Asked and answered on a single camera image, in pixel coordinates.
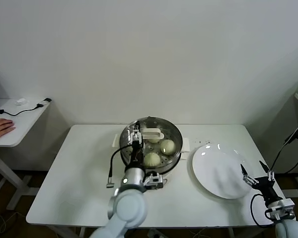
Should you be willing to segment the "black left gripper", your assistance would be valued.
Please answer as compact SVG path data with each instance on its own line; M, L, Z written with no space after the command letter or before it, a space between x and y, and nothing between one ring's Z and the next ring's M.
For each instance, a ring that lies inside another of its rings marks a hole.
M128 168L144 169L144 154L141 134L141 122L137 120L134 123L133 130L128 135L128 143L132 145L132 153Z

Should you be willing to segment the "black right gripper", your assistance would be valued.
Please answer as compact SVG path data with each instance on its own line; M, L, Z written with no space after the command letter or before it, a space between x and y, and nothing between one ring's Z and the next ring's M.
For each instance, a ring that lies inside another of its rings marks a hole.
M264 164L262 161L259 161L261 167L267 174L267 177L252 178L248 175L245 167L240 164L243 181L252 187L255 190L258 190L263 195L265 203L273 203L279 200L282 200L282 197L279 197L275 192L273 186L275 184L275 173L270 170L269 167Z

